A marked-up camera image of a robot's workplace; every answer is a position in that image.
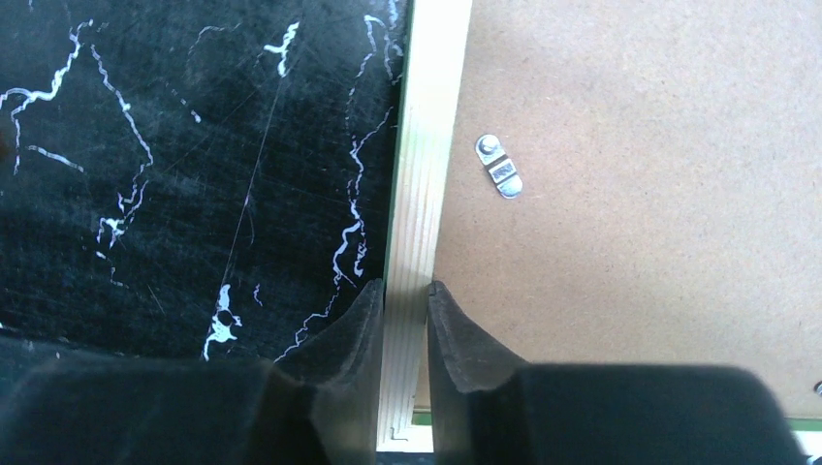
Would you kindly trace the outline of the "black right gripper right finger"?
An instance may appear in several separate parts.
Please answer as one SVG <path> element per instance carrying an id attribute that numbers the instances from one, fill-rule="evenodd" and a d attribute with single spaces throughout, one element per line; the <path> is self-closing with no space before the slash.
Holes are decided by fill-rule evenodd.
<path id="1" fill-rule="evenodd" d="M 537 363 L 429 285 L 439 464 L 803 464 L 774 395 L 731 366 Z"/>

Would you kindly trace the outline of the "small metal turn clip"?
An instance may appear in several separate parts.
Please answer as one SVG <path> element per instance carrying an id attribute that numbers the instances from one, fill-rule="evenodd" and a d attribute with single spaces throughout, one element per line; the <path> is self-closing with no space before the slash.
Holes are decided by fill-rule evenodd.
<path id="1" fill-rule="evenodd" d="M 491 134 L 480 136 L 475 152 L 498 193 L 507 200 L 518 197 L 523 189 L 522 178 L 500 139 Z"/>

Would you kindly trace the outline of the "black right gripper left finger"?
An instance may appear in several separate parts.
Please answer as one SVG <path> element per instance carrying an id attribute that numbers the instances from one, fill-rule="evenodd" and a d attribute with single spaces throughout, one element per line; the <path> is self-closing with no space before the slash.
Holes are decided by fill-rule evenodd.
<path id="1" fill-rule="evenodd" d="M 1 341 L 5 464 L 371 464 L 384 286 L 279 362 Z"/>

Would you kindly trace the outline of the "green wooden photo frame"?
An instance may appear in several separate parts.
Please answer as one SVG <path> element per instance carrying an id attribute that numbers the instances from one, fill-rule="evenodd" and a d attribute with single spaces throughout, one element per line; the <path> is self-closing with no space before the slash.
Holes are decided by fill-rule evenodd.
<path id="1" fill-rule="evenodd" d="M 819 2 L 418 1 L 406 53 L 379 450 L 432 448 L 439 279 L 528 359 L 752 371 L 820 453 Z"/>

